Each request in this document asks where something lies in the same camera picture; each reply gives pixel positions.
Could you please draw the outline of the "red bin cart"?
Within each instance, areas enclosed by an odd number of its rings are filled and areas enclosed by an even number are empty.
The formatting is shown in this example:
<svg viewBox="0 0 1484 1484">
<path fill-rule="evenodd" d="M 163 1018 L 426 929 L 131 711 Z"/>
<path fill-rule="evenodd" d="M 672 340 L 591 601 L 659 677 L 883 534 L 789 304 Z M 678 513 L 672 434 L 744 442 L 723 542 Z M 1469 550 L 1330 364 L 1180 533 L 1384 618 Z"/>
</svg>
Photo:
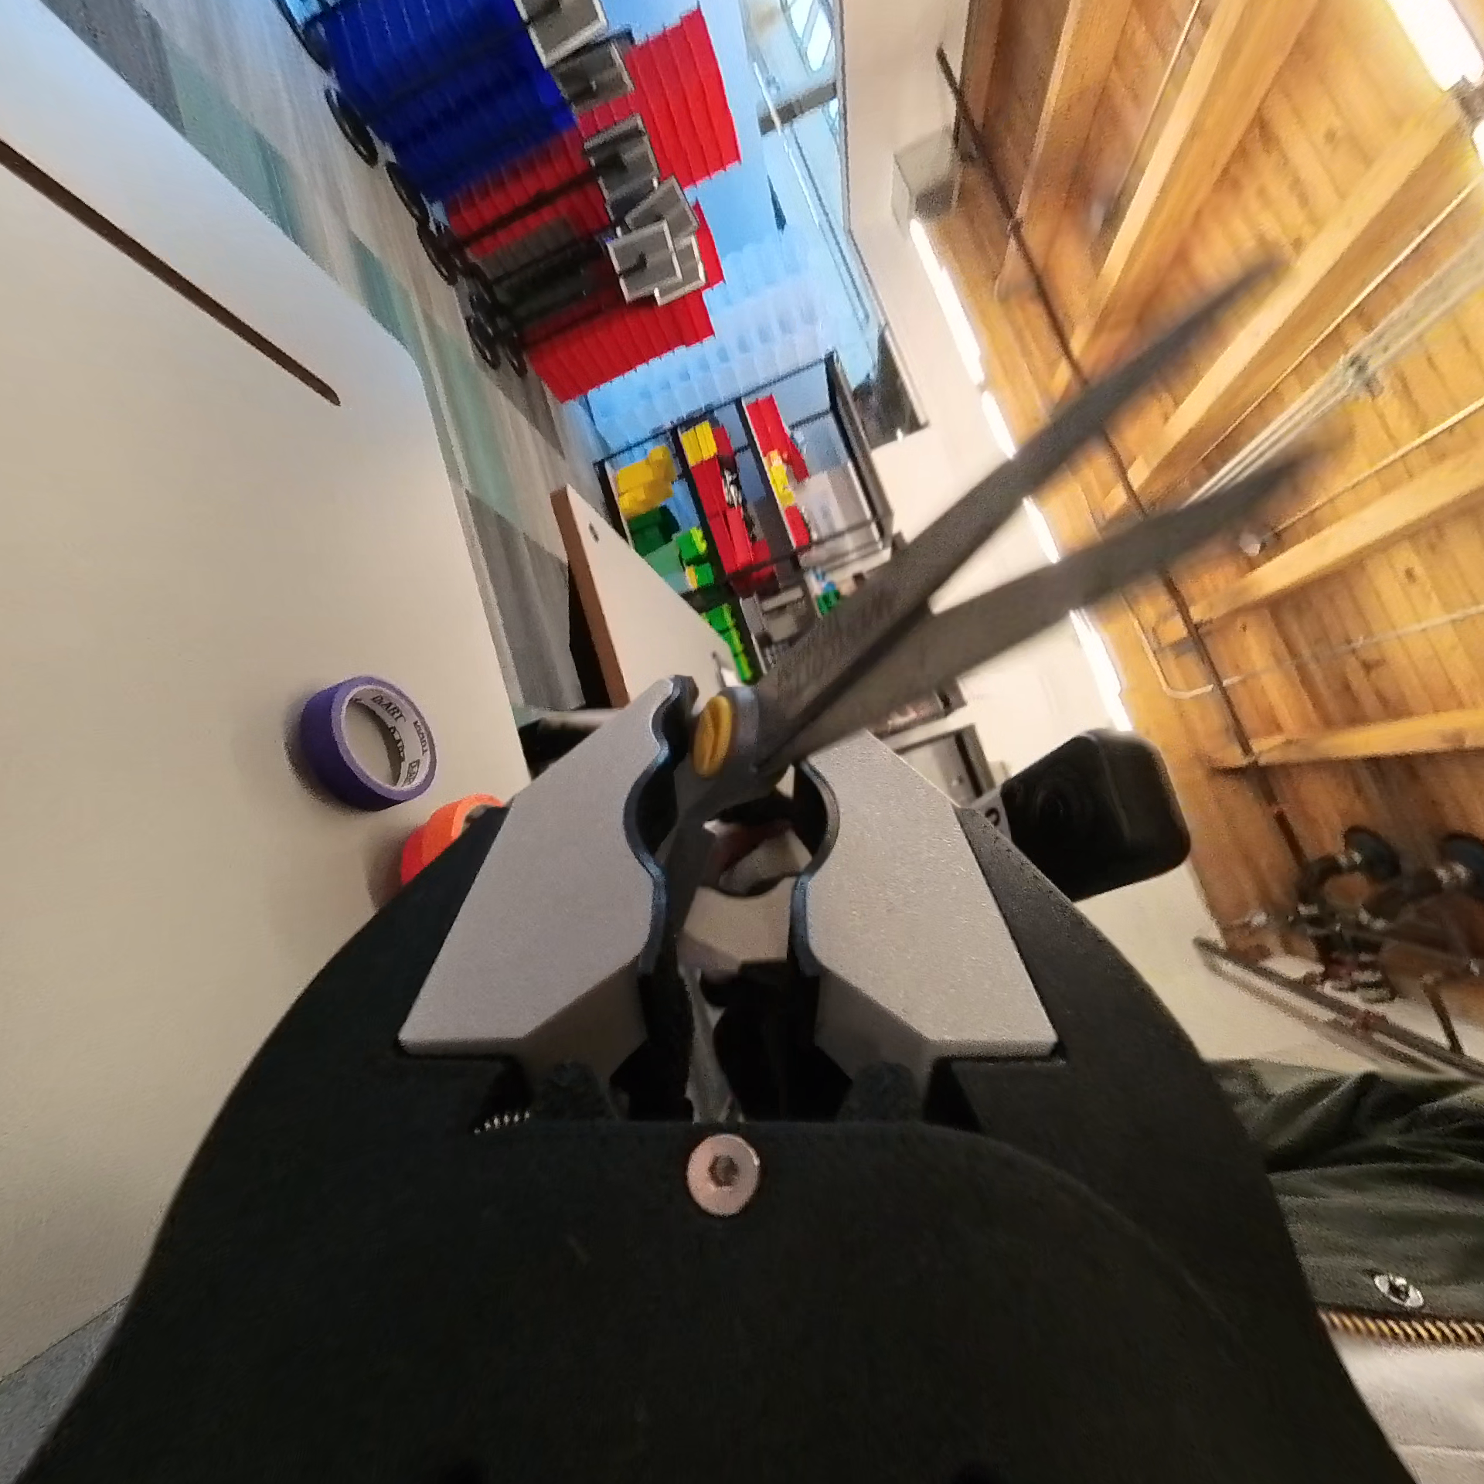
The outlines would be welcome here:
<svg viewBox="0 0 1484 1484">
<path fill-rule="evenodd" d="M 539 267 L 577 265 L 579 248 L 596 247 L 622 225 L 621 202 L 638 188 L 608 194 L 601 184 L 602 146 L 642 125 L 658 184 L 686 194 L 735 167 L 741 146 L 726 80 L 701 9 L 631 46 L 630 92 L 579 115 L 526 154 L 494 168 L 454 194 L 451 225 L 478 269 L 514 287 Z M 596 261 L 601 286 L 577 306 L 543 312 L 526 333 L 525 357 L 559 400 L 571 401 L 652 361 L 706 343 L 716 327 L 706 293 L 724 282 L 715 233 L 695 196 L 703 282 L 662 304 L 655 295 L 627 299 L 608 261 Z"/>
</svg>

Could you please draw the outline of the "purple tape roll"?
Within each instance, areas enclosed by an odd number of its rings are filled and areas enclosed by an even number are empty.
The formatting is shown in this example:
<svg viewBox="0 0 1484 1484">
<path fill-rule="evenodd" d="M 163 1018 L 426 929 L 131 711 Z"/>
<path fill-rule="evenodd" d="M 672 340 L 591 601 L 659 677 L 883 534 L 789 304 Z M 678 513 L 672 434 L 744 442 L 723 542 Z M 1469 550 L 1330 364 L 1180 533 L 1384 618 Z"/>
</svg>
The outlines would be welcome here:
<svg viewBox="0 0 1484 1484">
<path fill-rule="evenodd" d="M 349 732 L 353 709 L 367 712 L 390 743 L 396 760 L 390 782 L 376 777 L 356 752 Z M 429 717 L 404 687 L 384 677 L 345 677 L 308 695 L 299 740 L 318 783 L 356 811 L 412 803 L 437 780 L 440 752 Z"/>
</svg>

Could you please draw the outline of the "blue bin cart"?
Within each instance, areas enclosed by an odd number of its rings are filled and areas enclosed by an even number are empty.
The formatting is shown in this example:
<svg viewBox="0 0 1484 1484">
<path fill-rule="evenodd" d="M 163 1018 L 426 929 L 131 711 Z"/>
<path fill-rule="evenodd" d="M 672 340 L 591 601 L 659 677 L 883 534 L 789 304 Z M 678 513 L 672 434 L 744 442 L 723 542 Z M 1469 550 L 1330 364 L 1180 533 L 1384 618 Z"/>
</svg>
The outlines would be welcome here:
<svg viewBox="0 0 1484 1484">
<path fill-rule="evenodd" d="M 277 3 L 330 114 L 418 224 L 577 119 L 520 3 Z"/>
</svg>

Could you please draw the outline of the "shelf with coloured bins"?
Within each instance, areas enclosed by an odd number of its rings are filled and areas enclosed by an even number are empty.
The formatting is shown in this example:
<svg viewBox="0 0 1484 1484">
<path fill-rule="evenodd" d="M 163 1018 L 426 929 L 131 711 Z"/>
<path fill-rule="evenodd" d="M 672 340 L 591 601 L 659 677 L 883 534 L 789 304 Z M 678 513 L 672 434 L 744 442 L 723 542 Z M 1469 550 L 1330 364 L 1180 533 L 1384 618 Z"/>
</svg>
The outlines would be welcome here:
<svg viewBox="0 0 1484 1484">
<path fill-rule="evenodd" d="M 899 547 L 837 350 L 662 425 L 596 474 L 611 522 L 755 681 Z"/>
</svg>

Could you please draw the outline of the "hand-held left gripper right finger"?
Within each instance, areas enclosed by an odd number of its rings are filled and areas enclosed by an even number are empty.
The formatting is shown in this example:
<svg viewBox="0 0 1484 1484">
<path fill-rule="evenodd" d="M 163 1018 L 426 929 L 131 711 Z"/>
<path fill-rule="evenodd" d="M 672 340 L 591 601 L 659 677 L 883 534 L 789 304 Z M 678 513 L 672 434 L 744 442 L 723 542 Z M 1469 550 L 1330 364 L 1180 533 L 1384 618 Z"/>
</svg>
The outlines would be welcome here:
<svg viewBox="0 0 1484 1484">
<path fill-rule="evenodd" d="M 1044 1062 L 1058 1037 L 951 799 L 877 737 L 815 754 L 791 944 L 837 1065 Z"/>
</svg>

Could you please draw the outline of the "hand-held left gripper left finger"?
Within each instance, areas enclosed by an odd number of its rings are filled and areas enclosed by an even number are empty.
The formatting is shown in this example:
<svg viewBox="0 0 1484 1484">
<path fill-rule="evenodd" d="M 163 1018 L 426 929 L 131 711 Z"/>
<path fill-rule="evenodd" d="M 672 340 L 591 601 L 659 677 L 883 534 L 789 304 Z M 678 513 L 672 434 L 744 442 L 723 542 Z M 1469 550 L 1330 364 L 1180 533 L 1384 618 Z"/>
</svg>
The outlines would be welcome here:
<svg viewBox="0 0 1484 1484">
<path fill-rule="evenodd" d="M 696 697 L 693 678 L 662 677 L 516 796 L 400 1031 L 406 1052 L 624 1065 L 664 1043 L 659 850 Z"/>
</svg>

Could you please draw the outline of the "black grey scissors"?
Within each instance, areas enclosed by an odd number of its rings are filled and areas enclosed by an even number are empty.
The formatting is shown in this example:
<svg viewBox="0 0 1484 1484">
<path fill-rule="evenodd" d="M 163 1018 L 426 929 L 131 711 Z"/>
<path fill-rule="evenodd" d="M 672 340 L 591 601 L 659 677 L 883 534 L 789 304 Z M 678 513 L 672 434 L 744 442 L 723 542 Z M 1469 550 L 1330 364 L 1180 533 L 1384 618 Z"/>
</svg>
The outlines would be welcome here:
<svg viewBox="0 0 1484 1484">
<path fill-rule="evenodd" d="M 818 768 L 826 751 L 883 725 L 930 691 L 999 658 L 1106 598 L 1166 578 L 1174 565 L 1241 524 L 1301 469 L 1307 454 L 1270 459 L 1180 508 L 1137 514 L 1049 565 L 945 612 L 933 596 L 1012 516 L 1180 360 L 1228 309 L 1264 284 L 1259 261 L 1208 295 L 1159 338 L 1091 380 L 1024 446 L 924 528 L 887 572 L 846 598 L 758 684 L 709 701 L 681 769 L 679 836 L 665 861 L 665 941 L 696 898 L 706 827 L 726 806 L 763 799 L 788 769 Z"/>
</svg>

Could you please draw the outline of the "white desk with wood edge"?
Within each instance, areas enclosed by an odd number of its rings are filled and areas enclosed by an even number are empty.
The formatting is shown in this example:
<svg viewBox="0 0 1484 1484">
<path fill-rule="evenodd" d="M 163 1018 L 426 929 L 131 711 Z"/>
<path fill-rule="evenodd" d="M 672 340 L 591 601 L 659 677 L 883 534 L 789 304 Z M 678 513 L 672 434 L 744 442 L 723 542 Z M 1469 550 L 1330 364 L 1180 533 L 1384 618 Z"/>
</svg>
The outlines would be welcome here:
<svg viewBox="0 0 1484 1484">
<path fill-rule="evenodd" d="M 676 677 L 693 681 L 704 703 L 735 681 L 729 646 L 604 511 L 568 485 L 550 500 L 567 553 L 570 647 L 588 704 L 624 708 Z"/>
</svg>

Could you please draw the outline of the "row of grey metal frames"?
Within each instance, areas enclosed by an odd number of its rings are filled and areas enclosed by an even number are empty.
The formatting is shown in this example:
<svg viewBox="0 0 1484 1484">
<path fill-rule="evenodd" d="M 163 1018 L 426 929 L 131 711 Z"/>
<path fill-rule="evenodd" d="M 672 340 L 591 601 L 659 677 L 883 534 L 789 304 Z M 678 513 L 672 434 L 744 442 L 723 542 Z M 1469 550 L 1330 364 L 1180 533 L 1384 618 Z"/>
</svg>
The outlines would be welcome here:
<svg viewBox="0 0 1484 1484">
<path fill-rule="evenodd" d="M 692 190 L 735 157 L 715 125 L 721 71 L 698 9 L 636 40 L 610 32 L 565 63 L 577 122 L 529 167 L 529 193 L 503 247 L 502 286 L 534 312 L 567 312 L 602 287 L 669 304 L 709 279 Z"/>
</svg>

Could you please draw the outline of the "orange tape roll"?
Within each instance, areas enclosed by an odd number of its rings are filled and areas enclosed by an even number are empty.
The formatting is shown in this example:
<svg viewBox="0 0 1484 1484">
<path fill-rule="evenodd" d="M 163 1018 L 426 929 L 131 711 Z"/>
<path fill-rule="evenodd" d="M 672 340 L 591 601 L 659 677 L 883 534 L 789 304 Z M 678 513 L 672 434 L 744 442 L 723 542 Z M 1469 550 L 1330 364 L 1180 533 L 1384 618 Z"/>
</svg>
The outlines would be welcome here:
<svg viewBox="0 0 1484 1484">
<path fill-rule="evenodd" d="M 469 793 L 435 808 L 406 837 L 398 859 L 400 885 L 407 885 L 447 848 L 457 844 L 474 822 L 489 813 L 502 813 L 506 802 L 485 791 Z"/>
</svg>

